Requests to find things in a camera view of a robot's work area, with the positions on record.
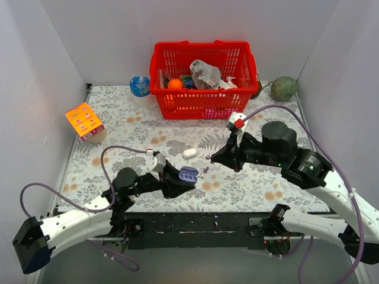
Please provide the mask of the purple earbud charging case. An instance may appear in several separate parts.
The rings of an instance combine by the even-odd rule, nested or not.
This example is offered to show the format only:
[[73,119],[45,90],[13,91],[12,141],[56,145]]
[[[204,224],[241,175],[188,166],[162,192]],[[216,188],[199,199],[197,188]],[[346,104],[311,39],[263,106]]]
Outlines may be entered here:
[[198,170],[193,167],[184,166],[179,170],[179,179],[183,182],[196,184],[198,182]]

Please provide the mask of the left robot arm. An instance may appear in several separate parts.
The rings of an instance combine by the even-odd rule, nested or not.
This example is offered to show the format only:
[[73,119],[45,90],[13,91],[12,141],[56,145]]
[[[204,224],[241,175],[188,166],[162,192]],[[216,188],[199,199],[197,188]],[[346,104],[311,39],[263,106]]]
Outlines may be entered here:
[[23,274],[40,270],[61,251],[90,238],[128,234],[132,226],[124,213],[134,205],[134,196],[161,191],[171,199],[193,190],[197,181],[196,170],[181,171],[170,163],[141,176],[125,167],[109,190],[83,205],[83,209],[42,220],[27,218],[12,241]]

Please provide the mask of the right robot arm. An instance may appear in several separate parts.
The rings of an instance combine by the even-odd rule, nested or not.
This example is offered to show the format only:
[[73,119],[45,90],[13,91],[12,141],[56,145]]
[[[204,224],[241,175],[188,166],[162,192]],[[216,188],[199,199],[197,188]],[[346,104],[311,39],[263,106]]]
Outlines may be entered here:
[[360,237],[352,196],[331,163],[315,151],[299,148],[296,132],[283,122],[268,122],[261,133],[262,141],[249,133],[231,133],[226,145],[211,156],[211,161],[235,172],[245,163],[279,167],[282,178],[322,200],[340,218],[308,215],[278,204],[266,219],[251,225],[252,232],[270,237],[286,232],[308,234],[334,243],[357,257]]

